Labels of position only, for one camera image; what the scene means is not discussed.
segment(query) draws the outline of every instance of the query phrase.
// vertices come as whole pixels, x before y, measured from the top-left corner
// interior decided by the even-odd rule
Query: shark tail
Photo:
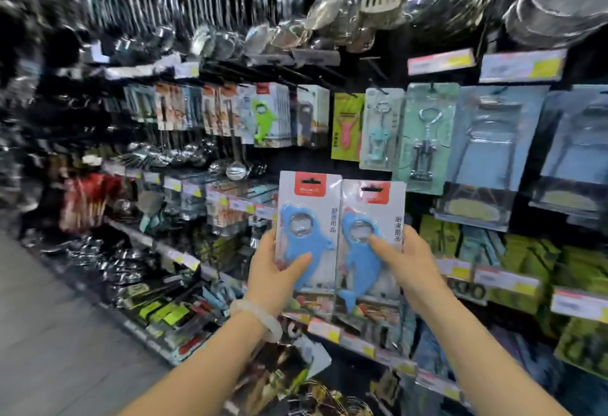
[[[356,306],[357,297],[354,295],[353,291],[349,291],[347,289],[341,289],[338,291],[338,296],[344,299],[346,303],[346,310],[348,313],[352,312]]]

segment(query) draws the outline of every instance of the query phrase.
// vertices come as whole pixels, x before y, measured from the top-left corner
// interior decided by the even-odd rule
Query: bottle opener ring
[[[317,219],[307,208],[285,205],[281,209],[281,219],[287,235],[285,260],[291,263],[303,254],[313,255],[313,261],[295,282],[295,289],[299,291],[317,270],[323,251],[334,249],[334,244],[321,233]]]
[[[354,266],[353,290],[341,289],[338,296],[344,299],[346,309],[352,312],[356,299],[370,289],[380,274],[382,261],[369,244],[371,234],[379,236],[375,222],[362,214],[345,212],[342,220],[342,231],[350,245],[346,255],[346,268]]]

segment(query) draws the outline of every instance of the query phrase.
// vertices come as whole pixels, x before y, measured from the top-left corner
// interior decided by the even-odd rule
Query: store aisle
[[[168,366],[0,233],[0,414],[106,416]]]

